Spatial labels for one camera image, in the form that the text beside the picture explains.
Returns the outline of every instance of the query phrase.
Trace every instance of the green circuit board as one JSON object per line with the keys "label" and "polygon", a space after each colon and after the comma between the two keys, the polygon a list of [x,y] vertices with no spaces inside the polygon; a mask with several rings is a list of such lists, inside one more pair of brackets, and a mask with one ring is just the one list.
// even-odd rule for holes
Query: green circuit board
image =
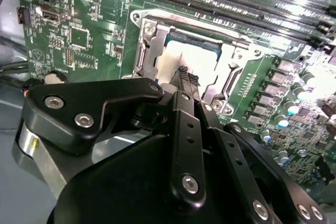
{"label": "green circuit board", "polygon": [[[140,32],[130,20],[134,10],[158,8],[244,34],[267,53],[247,63],[228,100],[235,111],[220,115],[220,121],[238,122],[255,134],[269,130],[272,141],[264,144],[265,149],[274,157],[286,150],[291,162],[284,168],[301,184],[316,182],[310,175],[321,155],[336,161],[336,143],[325,127],[334,122],[320,109],[322,103],[336,107],[336,66],[330,63],[333,55],[316,46],[332,41],[317,27],[336,24],[326,12],[336,0],[20,0],[20,4],[30,13],[29,24],[24,24],[29,71],[39,79],[51,70],[70,82],[132,76]],[[251,122],[247,118],[251,106],[281,59],[296,64],[290,73],[293,78],[283,83],[285,89],[260,124]],[[317,93],[314,99],[300,102],[292,85],[302,82],[307,71],[328,81],[323,89],[310,90]],[[288,99],[309,111],[288,116],[283,107]],[[277,114],[286,115],[288,127],[277,126]],[[301,157],[299,150],[307,155]]]}

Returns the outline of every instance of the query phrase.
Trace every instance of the cylindrical part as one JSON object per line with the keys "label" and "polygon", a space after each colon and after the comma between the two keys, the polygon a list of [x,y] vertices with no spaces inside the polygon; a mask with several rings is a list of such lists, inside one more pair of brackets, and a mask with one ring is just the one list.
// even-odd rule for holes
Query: cylindrical part
{"label": "cylindrical part", "polygon": [[275,157],[275,158],[274,158],[274,161],[275,161],[278,165],[280,165],[280,167],[283,167],[283,166],[284,166],[284,164],[283,164],[282,162],[280,162],[280,159],[279,159],[278,157]]}
{"label": "cylindrical part", "polygon": [[302,76],[303,81],[305,82],[305,84],[307,84],[307,86],[309,87],[315,87],[316,86],[316,78],[312,73],[305,73]]}
{"label": "cylindrical part", "polygon": [[293,89],[293,93],[300,101],[305,101],[309,99],[310,96],[310,93],[304,90],[303,87],[296,87]]}
{"label": "cylindrical part", "polygon": [[336,140],[336,127],[332,124],[327,124],[325,129],[329,132],[331,137]]}
{"label": "cylindrical part", "polygon": [[286,151],[279,152],[278,157],[282,164],[285,164],[289,161],[288,153]]}
{"label": "cylindrical part", "polygon": [[279,128],[285,128],[289,124],[287,118],[282,114],[278,114],[275,117],[275,122],[279,126]]}
{"label": "cylindrical part", "polygon": [[336,120],[336,113],[329,105],[323,105],[321,109],[331,120]]}
{"label": "cylindrical part", "polygon": [[299,107],[293,101],[287,101],[284,105],[289,115],[296,115],[299,113]]}
{"label": "cylindrical part", "polygon": [[260,133],[260,137],[265,143],[269,143],[272,141],[272,138],[269,135],[269,130],[262,130]]}
{"label": "cylindrical part", "polygon": [[306,150],[299,150],[298,154],[300,157],[306,157],[307,156],[307,151]]}

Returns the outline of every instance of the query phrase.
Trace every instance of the black metal bracket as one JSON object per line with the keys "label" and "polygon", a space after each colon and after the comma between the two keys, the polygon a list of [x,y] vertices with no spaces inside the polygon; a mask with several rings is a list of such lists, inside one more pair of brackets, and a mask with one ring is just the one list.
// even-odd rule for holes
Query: black metal bracket
{"label": "black metal bracket", "polygon": [[[190,76],[183,77],[183,90],[174,93],[164,92],[145,78],[34,87],[24,104],[24,132],[17,141],[60,195],[72,178],[94,174],[98,166],[92,165],[90,152],[97,141],[149,127],[153,135],[141,143],[157,141],[169,146],[170,169],[164,172],[167,179],[161,194],[175,213],[192,216],[204,208],[211,212],[209,206],[217,202],[213,194],[207,195],[206,149],[223,166],[232,185],[230,197],[239,205],[239,219],[244,223],[327,223],[320,207],[252,136],[236,123],[223,128],[214,110],[198,100]],[[139,146],[129,152],[134,154],[137,148],[144,152]],[[58,180],[53,181],[58,172]],[[271,198],[265,196],[259,180],[270,188]]]}

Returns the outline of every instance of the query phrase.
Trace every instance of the mounting hole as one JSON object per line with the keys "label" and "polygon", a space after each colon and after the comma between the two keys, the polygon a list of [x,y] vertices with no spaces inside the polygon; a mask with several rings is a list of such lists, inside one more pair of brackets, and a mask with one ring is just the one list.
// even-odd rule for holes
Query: mounting hole
{"label": "mounting hole", "polygon": [[242,163],[239,159],[237,159],[237,158],[236,158],[236,163],[237,163],[238,165],[243,165],[243,163]]}
{"label": "mounting hole", "polygon": [[305,56],[299,56],[298,62],[304,62],[306,60]]}
{"label": "mounting hole", "polygon": [[191,137],[187,137],[187,141],[188,141],[190,144],[195,143],[195,141],[194,141]]}

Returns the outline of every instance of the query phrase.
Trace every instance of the cable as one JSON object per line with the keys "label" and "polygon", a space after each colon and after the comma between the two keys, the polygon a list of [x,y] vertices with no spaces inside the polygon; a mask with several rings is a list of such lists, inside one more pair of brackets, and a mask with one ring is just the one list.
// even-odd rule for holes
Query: cable
{"label": "cable", "polygon": [[28,68],[17,68],[17,69],[6,69],[6,70],[2,70],[0,71],[0,76],[4,75],[4,74],[16,74],[16,73],[28,73],[29,70]]}
{"label": "cable", "polygon": [[12,62],[0,65],[0,71],[6,70],[6,69],[16,69],[16,68],[22,68],[22,67],[28,67],[27,61],[18,61],[18,62]]}
{"label": "cable", "polygon": [[11,47],[15,51],[19,52],[20,54],[26,55],[26,47],[24,45],[21,45],[20,43],[12,41],[11,39],[8,39],[2,35],[0,35],[0,45]]}

